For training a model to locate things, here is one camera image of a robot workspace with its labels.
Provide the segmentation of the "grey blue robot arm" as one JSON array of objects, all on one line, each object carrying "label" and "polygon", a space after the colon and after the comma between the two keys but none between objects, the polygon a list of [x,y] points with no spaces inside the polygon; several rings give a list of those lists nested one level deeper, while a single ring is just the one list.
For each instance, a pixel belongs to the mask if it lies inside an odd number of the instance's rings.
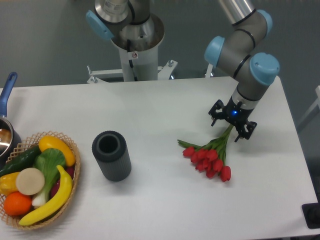
[{"label": "grey blue robot arm", "polygon": [[[249,139],[257,125],[249,121],[249,116],[280,71],[274,56],[264,52],[252,54],[268,36],[273,21],[249,0],[221,0],[219,5],[234,31],[227,38],[213,38],[204,58],[236,80],[237,87],[228,103],[218,100],[209,115],[213,122],[230,123],[239,138]],[[151,13],[148,0],[97,0],[94,10],[88,11],[85,18],[96,35],[118,48],[126,82],[160,79],[158,47],[165,30],[163,22]]]}]

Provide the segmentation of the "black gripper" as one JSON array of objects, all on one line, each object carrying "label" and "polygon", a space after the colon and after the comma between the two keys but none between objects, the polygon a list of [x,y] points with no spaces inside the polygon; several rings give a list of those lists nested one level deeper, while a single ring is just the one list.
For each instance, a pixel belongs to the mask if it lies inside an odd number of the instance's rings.
[{"label": "black gripper", "polygon": [[256,108],[259,100],[250,100],[242,96],[238,91],[234,91],[226,106],[219,99],[211,107],[208,114],[211,117],[211,126],[213,127],[217,120],[225,120],[234,125],[238,136],[234,140],[249,140],[257,123],[249,121],[248,118]]}]

